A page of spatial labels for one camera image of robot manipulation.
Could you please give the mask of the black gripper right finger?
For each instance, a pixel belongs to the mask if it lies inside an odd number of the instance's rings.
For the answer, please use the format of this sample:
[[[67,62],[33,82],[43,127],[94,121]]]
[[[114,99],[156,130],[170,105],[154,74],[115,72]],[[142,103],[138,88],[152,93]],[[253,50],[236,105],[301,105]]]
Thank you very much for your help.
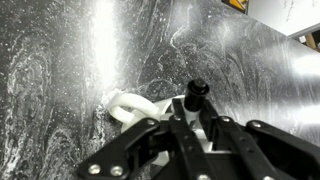
[[[227,116],[219,116],[208,100],[200,110],[199,122],[213,151],[228,151],[228,154],[217,154],[222,159],[233,159],[234,162],[223,167],[224,177],[237,172],[236,177],[243,180],[280,180],[280,176],[270,161],[263,154],[254,139],[239,124]]]

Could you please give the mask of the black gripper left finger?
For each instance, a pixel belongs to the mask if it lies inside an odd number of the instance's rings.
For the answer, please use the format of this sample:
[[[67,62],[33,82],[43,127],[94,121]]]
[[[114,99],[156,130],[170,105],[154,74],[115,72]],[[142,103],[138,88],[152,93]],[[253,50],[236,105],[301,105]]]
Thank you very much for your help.
[[[172,107],[174,115],[169,125],[178,150],[182,180],[216,180],[198,138],[188,125],[182,101],[174,98]]]

